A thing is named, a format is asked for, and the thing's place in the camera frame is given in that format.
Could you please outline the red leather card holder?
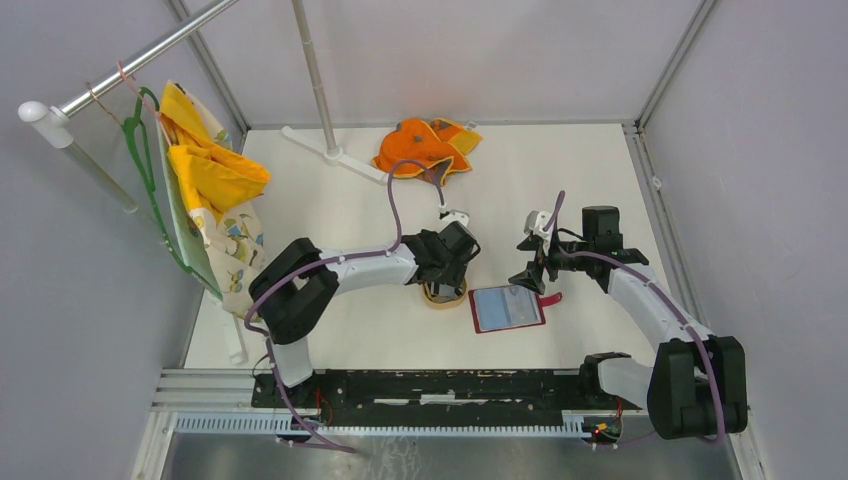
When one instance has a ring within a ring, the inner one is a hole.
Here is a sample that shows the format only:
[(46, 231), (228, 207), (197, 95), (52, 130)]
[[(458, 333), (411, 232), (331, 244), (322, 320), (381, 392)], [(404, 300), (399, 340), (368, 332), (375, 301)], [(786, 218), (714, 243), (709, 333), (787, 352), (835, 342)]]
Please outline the red leather card holder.
[(475, 289), (468, 295), (477, 334), (545, 325), (545, 308), (557, 305), (562, 298), (561, 292), (540, 296), (514, 285)]

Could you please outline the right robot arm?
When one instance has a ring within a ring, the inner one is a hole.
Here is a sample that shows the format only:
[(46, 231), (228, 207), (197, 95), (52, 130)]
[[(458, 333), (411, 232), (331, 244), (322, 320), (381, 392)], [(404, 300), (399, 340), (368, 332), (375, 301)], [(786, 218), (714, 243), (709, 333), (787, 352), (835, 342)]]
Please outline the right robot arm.
[(614, 206), (582, 210), (582, 234), (560, 239), (552, 212), (528, 214), (520, 251), (534, 257), (512, 285), (536, 294), (561, 272), (582, 272), (621, 306), (654, 352), (643, 365), (623, 352), (590, 354), (579, 368), (580, 400), (602, 408), (615, 397), (644, 410), (665, 440), (717, 442), (748, 426), (745, 351), (733, 336), (717, 336), (662, 285), (648, 258), (627, 248)]

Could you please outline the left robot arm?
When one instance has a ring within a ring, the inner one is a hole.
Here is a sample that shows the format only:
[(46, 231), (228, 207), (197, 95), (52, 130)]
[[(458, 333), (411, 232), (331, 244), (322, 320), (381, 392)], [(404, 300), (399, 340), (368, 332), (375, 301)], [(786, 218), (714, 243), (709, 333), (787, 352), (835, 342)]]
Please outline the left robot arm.
[(253, 304), (245, 316), (267, 326), (278, 397), (295, 408), (312, 399), (307, 336), (335, 297), (383, 285), (459, 288), (479, 253), (478, 241), (459, 221), (370, 250), (320, 249), (306, 237), (293, 241), (250, 284)]

